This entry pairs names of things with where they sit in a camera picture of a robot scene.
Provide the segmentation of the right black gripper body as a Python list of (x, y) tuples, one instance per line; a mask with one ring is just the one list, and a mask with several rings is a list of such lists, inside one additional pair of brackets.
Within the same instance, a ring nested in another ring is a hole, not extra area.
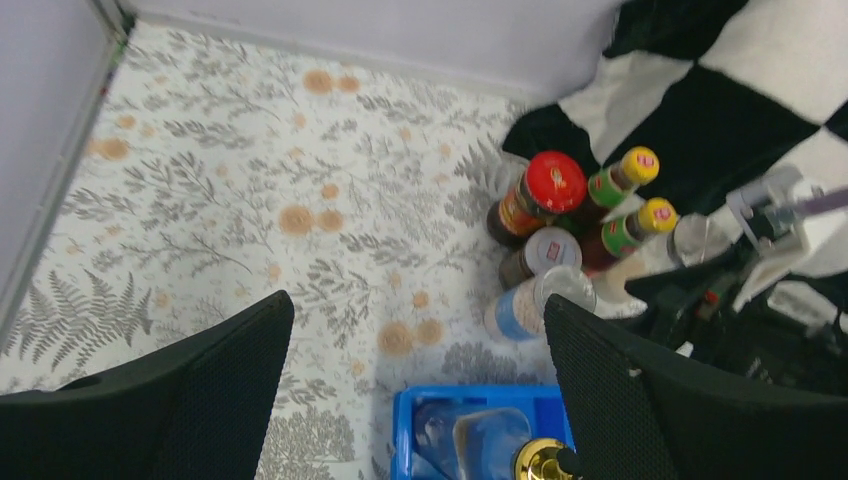
[(739, 376), (822, 394), (847, 394), (847, 276), (782, 275), (834, 306), (822, 326), (768, 303), (772, 286), (746, 302), (740, 294), (758, 255), (730, 251), (697, 266), (634, 278), (625, 291), (646, 303), (630, 330), (669, 349), (693, 346), (692, 359)]

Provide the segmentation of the tall glass spice canister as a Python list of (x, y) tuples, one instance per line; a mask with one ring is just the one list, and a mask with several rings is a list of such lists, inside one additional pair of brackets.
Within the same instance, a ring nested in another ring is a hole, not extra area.
[(594, 313), (623, 319), (641, 313), (645, 303), (625, 291), (628, 280), (701, 264), (725, 252), (734, 233), (701, 215), (682, 217), (675, 229), (646, 242), (639, 250), (592, 280), (597, 296)]

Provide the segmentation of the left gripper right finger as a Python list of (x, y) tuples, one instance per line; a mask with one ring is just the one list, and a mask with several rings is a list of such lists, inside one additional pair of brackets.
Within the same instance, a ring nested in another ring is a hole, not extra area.
[(734, 375), (560, 295), (546, 338), (584, 479), (843, 479), (847, 401)]

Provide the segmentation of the sauce bottle yellow cap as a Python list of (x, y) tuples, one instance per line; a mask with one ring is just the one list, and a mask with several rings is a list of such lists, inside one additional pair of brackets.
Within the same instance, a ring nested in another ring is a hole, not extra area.
[(639, 187), (652, 182), (659, 171), (659, 158), (651, 149), (630, 149), (618, 162), (589, 177), (586, 197), (571, 215), (572, 220), (578, 227), (600, 222)]
[(609, 270), (648, 240), (671, 232), (678, 219), (673, 205), (664, 198), (656, 197), (647, 200), (634, 212), (590, 228), (579, 239), (582, 271), (594, 276)]

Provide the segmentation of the metal lid shaker jar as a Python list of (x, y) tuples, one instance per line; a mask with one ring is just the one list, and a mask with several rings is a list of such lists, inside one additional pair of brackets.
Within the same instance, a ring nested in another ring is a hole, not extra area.
[(561, 265), (502, 293), (487, 307), (483, 325), (496, 341), (535, 340), (545, 335), (545, 305), (554, 294), (589, 312), (597, 303), (589, 278), (577, 267)]

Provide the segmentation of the blue divided plastic bin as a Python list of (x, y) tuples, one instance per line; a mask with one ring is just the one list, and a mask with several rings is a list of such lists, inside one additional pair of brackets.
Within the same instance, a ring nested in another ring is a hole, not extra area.
[(556, 386), (431, 385), (394, 397), (393, 479), (569, 479), (575, 448)]

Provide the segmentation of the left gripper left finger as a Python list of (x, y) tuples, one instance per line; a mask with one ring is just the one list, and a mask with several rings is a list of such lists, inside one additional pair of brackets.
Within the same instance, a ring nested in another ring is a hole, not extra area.
[(1, 399), (5, 479), (251, 479), (295, 309), (275, 292), (232, 318), (55, 391)]

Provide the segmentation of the glass oil bottle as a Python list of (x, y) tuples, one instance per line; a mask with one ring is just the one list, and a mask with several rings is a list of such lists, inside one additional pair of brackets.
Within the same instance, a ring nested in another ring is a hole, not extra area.
[(434, 479), (581, 479), (576, 453), (535, 436), (515, 406), (427, 402), (413, 416), (415, 474)]

